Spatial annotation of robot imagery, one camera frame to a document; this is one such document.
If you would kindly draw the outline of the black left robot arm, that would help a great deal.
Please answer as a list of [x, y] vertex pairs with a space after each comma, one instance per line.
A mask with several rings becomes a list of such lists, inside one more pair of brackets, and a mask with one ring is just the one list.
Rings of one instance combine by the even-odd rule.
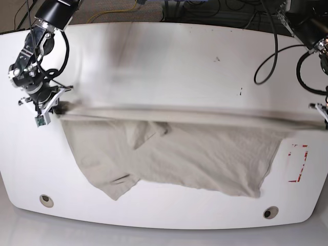
[[327, 1], [277, 1], [276, 7], [281, 23], [308, 50], [296, 66], [299, 84], [313, 94], [327, 97], [327, 89], [313, 89], [301, 77], [303, 62], [315, 52], [319, 53], [321, 70], [327, 73]]

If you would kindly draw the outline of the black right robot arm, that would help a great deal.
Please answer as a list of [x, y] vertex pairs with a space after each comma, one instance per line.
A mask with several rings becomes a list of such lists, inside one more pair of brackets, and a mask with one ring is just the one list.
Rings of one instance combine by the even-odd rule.
[[[35, 14], [36, 24], [30, 25], [24, 47], [9, 68], [11, 83], [29, 95], [27, 101], [33, 102], [37, 115], [41, 115], [61, 90], [66, 92], [73, 88], [55, 81], [55, 78], [63, 73], [68, 63], [70, 47], [65, 28], [81, 4], [82, 1], [44, 1]], [[54, 48], [56, 30], [60, 31], [65, 42], [64, 62], [59, 69], [45, 70], [42, 60]]]

